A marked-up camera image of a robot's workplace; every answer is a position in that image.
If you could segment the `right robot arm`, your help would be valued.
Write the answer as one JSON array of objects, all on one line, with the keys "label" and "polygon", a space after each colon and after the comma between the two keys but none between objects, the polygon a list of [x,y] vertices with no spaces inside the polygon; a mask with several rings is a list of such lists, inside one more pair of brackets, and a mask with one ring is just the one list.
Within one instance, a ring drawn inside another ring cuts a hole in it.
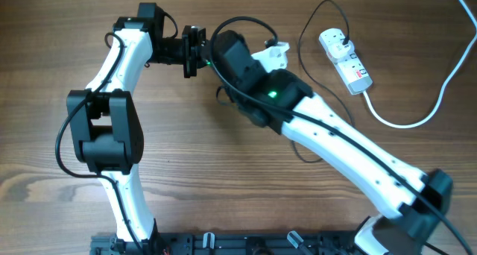
[{"label": "right robot arm", "polygon": [[240,113],[317,154],[370,200],[378,214],[354,238],[360,251],[420,254],[437,226],[447,222],[449,175],[421,171],[390,155],[294,73],[251,54],[242,35],[214,33],[206,60]]}]

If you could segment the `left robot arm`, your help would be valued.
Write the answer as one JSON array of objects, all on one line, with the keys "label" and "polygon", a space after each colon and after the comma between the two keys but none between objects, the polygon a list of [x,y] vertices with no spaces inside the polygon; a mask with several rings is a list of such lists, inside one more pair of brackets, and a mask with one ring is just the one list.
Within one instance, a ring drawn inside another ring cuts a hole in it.
[{"label": "left robot arm", "polygon": [[183,66],[185,78],[206,64],[206,30],[187,25],[166,37],[171,15],[141,3],[135,17],[120,17],[104,41],[109,53],[85,89],[66,99],[68,116],[55,142],[55,157],[68,175],[97,179],[107,193],[116,233],[94,237],[92,254],[169,254],[145,200],[139,176],[144,134],[133,103],[142,70],[152,63]]}]

